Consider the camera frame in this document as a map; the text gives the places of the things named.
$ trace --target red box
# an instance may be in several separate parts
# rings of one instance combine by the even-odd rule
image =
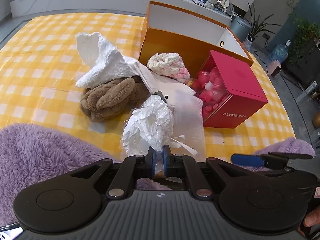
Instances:
[[[247,63],[211,50],[202,70],[210,73],[214,67],[218,68],[226,90],[222,101],[215,104],[211,113],[203,109],[204,127],[236,128],[268,103]]]

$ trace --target brown fuzzy towel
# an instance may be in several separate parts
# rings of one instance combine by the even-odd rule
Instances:
[[[80,100],[80,109],[92,122],[103,122],[121,113],[128,102],[138,103],[149,95],[139,76],[115,79],[86,89]]]

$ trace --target screw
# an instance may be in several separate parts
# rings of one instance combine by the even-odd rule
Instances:
[[[209,196],[211,196],[212,192],[211,192],[211,190],[208,190],[206,188],[202,188],[202,189],[198,189],[196,194],[199,197],[209,197]]]
[[[108,194],[112,197],[121,197],[124,194],[124,191],[120,188],[113,188],[109,190]]]

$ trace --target plastic bag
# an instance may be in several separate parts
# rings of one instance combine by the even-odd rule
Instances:
[[[117,48],[100,33],[77,33],[76,43],[79,56],[91,70],[77,83],[79,88],[95,88],[111,80],[139,75],[131,57],[124,57]]]
[[[151,95],[141,108],[133,110],[124,127],[120,146],[128,156],[147,155],[150,146],[161,153],[172,135],[172,111],[159,95]]]

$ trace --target purple fuzzy blanket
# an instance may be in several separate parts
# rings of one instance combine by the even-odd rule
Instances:
[[[120,162],[101,149],[69,134],[34,124],[0,130],[0,226],[17,221],[13,200],[25,187],[86,166],[103,158]],[[138,189],[170,190],[151,179]]]
[[[307,143],[304,140],[295,139],[293,137],[289,137],[283,142],[278,142],[263,149],[260,149],[253,153],[253,155],[262,155],[268,154],[269,152],[281,152],[281,153],[302,153],[308,154],[312,157],[315,156],[315,150],[311,146],[311,144]],[[269,171],[270,169],[260,166],[260,167],[248,167],[241,166],[250,171]]]

